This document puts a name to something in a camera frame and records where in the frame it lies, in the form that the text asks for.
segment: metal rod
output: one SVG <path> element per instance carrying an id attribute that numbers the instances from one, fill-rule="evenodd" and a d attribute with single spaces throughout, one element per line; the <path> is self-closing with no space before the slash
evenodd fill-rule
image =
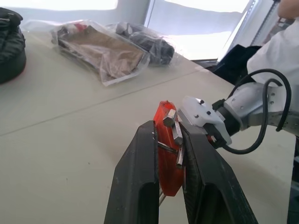
<path id="1" fill-rule="evenodd" d="M 162 142 L 159 142 L 159 141 L 158 141 L 158 147 L 160 147 L 160 148 L 166 150 L 167 152 L 170 152 L 170 153 L 172 153 L 172 154 L 178 155 L 177 150 L 175 150 L 174 148 L 169 147 L 168 145 L 166 145 L 166 144 L 164 144 L 164 143 L 162 143 Z"/>
<path id="2" fill-rule="evenodd" d="M 178 157 L 177 157 L 177 168 L 182 169 L 183 168 L 183 159 L 185 155 L 185 148 L 181 146 L 178 151 Z"/>
<path id="3" fill-rule="evenodd" d="M 162 204 L 162 202 L 164 201 L 164 199 L 166 198 L 166 195 L 162 194 L 159 198 L 159 206 Z"/>
<path id="4" fill-rule="evenodd" d="M 161 197 L 161 195 L 163 194 L 163 191 L 162 191 L 162 188 L 160 186 L 160 194 L 159 194 L 159 197 Z"/>
<path id="5" fill-rule="evenodd" d="M 181 131 L 181 127 L 179 126 L 179 122 L 175 121 L 172 128 L 172 135 L 173 135 L 173 140 L 174 143 L 177 145 L 182 145 L 183 144 L 183 135 Z"/>

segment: black item in bag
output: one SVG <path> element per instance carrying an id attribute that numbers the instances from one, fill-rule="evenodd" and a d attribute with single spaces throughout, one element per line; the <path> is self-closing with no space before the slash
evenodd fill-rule
<path id="1" fill-rule="evenodd" d="M 142 25 L 119 23 L 116 27 L 116 33 L 149 52 L 150 64 L 168 65 L 175 53 L 174 47 L 166 40 L 150 32 Z"/>
<path id="2" fill-rule="evenodd" d="M 0 7 L 0 84 L 25 68 L 25 38 L 19 28 L 22 20 L 18 13 Z"/>

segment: red object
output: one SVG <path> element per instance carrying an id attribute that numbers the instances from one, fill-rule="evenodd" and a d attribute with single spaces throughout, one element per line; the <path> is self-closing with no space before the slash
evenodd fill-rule
<path id="1" fill-rule="evenodd" d="M 170 109 L 177 110 L 173 103 L 161 101 L 154 116 L 154 122 L 157 129 L 158 140 L 175 150 L 179 146 L 174 143 L 171 127 L 163 124 L 163 118 L 168 114 Z M 163 193 L 166 196 L 175 196 L 183 184 L 184 172 L 176 167 L 177 156 L 158 148 L 159 156 L 159 181 Z"/>
<path id="2" fill-rule="evenodd" d="M 82 30 L 84 30 L 84 29 L 87 28 L 86 25 L 84 25 L 84 24 L 80 24 L 80 23 L 75 23 L 74 25 L 75 25 L 75 27 L 76 27 L 79 31 L 82 31 Z"/>

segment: white table surface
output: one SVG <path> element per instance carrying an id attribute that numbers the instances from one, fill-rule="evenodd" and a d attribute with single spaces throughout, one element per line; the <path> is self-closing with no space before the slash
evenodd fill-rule
<path id="1" fill-rule="evenodd" d="M 213 103 L 232 85 L 185 59 L 104 87 L 27 36 L 25 72 L 0 85 L 0 217 L 5 224 L 101 224 L 114 168 L 138 126 L 161 100 L 185 95 Z M 254 142 L 259 127 L 233 146 Z M 268 127 L 248 155 L 218 152 L 233 168 L 260 224 L 286 223 L 295 139 Z M 166 198 L 161 224 L 187 223 L 182 193 Z"/>

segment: plastic bag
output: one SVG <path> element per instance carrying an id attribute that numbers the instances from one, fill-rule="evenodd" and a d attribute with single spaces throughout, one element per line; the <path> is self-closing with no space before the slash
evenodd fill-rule
<path id="1" fill-rule="evenodd" d="M 141 73 L 149 54 L 92 21 L 72 21 L 51 30 L 52 43 L 81 63 L 91 65 L 105 86 Z"/>
<path id="2" fill-rule="evenodd" d="M 169 38 L 143 25 L 120 22 L 106 27 L 149 52 L 152 65 L 169 65 L 179 57 L 179 54 L 175 53 L 175 45 Z"/>

